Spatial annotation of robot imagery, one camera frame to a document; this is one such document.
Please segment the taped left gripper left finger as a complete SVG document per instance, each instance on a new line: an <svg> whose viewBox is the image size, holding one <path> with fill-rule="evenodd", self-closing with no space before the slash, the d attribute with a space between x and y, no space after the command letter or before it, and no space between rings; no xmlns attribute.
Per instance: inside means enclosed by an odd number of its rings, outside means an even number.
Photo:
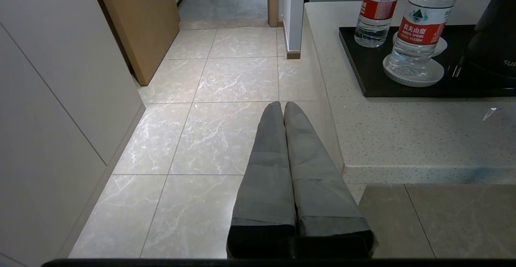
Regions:
<svg viewBox="0 0 516 267"><path fill-rule="evenodd" d="M282 107L266 106L240 183L227 236L228 258L285 258L296 211Z"/></svg>

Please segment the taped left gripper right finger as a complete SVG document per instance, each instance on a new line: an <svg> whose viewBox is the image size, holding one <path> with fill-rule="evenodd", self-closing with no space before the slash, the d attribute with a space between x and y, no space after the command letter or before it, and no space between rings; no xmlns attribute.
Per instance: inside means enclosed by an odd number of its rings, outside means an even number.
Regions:
<svg viewBox="0 0 516 267"><path fill-rule="evenodd" d="M284 111L298 236L298 258L371 258L375 236L304 111Z"/></svg>

